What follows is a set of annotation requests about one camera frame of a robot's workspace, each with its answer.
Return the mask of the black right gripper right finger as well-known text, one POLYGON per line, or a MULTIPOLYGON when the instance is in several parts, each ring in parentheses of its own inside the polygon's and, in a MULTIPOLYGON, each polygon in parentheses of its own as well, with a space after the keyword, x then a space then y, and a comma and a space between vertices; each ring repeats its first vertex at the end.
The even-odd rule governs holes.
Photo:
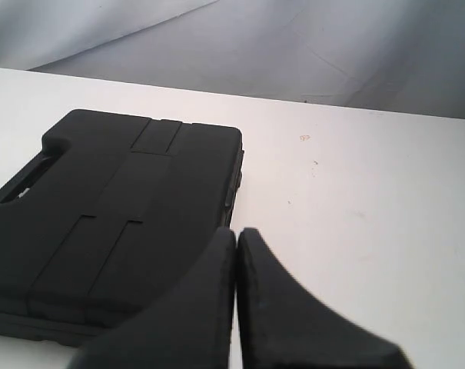
POLYGON ((237 245, 237 311, 245 368, 410 368, 394 343, 310 294, 254 228, 237 245))

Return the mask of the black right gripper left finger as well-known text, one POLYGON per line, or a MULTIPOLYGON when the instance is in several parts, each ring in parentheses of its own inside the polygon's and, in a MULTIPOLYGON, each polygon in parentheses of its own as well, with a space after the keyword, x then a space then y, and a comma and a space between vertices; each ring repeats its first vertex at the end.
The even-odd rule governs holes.
POLYGON ((85 345, 73 368, 226 368, 236 239, 219 228, 191 270, 146 310, 85 345))

